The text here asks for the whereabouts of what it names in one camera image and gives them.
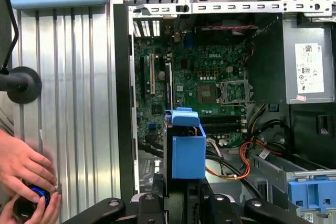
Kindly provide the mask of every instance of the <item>green circuit board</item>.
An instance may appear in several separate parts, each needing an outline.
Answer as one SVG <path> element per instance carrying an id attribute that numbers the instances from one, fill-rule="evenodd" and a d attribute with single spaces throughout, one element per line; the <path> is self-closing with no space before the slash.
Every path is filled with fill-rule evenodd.
<path id="1" fill-rule="evenodd" d="M 192 49 L 176 44 L 173 48 L 174 96 L 176 106 L 193 108 L 200 116 L 243 115 L 243 106 L 217 104 L 218 82 L 244 80 L 241 46 L 208 46 Z M 245 96 L 241 86 L 228 86 L 231 100 Z"/>
<path id="2" fill-rule="evenodd" d="M 171 52 L 173 71 L 173 103 L 192 108 L 200 117 L 236 116 L 246 114 L 244 104 L 221 106 L 221 90 L 217 84 L 245 79 L 242 67 L 244 45 L 207 46 L 184 48 L 178 42 L 171 46 L 163 39 L 138 39 L 134 42 L 135 88 L 137 106 L 138 139 L 145 142 L 149 135 L 163 140 L 165 82 L 162 61 Z M 151 89 L 151 57 L 155 75 L 155 94 Z M 226 95 L 229 101 L 243 100 L 244 85 L 228 84 Z M 235 146 L 243 141 L 241 131 L 226 134 L 211 133 L 213 138 L 225 139 L 226 146 Z"/>

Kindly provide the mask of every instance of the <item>black knob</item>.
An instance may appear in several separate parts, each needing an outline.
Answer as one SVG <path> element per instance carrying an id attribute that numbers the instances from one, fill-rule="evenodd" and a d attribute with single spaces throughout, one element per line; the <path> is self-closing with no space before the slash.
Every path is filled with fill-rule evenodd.
<path id="1" fill-rule="evenodd" d="M 32 191 L 34 191 L 38 196 L 45 197 L 45 209 L 48 207 L 50 202 L 50 193 L 38 186 L 29 185 Z M 29 220 L 37 208 L 37 203 L 31 202 L 24 197 L 19 197 L 14 202 L 13 212 L 15 216 L 21 219 L 23 222 Z"/>

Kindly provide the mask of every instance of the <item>dell logo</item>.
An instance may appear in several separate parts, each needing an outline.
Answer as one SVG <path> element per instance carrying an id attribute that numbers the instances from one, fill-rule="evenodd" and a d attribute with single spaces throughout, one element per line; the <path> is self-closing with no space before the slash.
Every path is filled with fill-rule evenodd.
<path id="1" fill-rule="evenodd" d="M 220 54 L 209 54 L 209 58 L 221 58 Z"/>

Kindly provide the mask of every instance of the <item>blue plastic bracket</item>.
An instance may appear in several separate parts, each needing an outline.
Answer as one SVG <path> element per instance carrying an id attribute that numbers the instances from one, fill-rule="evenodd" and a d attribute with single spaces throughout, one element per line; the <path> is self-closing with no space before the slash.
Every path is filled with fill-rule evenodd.
<path id="1" fill-rule="evenodd" d="M 336 181 L 315 179 L 307 182 L 289 182 L 290 201 L 301 210 L 314 209 L 325 213 L 336 207 Z"/>
<path id="2" fill-rule="evenodd" d="M 190 108 L 177 108 L 171 111 L 171 118 L 173 127 L 187 126 L 197 130 L 196 136 L 173 136 L 172 178 L 205 178 L 206 141 L 197 112 Z"/>

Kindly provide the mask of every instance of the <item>motherboard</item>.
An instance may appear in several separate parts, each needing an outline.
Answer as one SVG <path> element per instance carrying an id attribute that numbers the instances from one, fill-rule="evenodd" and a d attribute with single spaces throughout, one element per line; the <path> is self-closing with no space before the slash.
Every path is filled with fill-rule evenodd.
<path id="1" fill-rule="evenodd" d="M 186 47 L 182 42 L 168 43 L 162 38 L 136 40 L 139 141 L 160 144 L 164 111 L 188 107 L 198 112 L 208 137 L 221 146 L 239 145 L 250 99 L 243 48 L 243 44 Z"/>

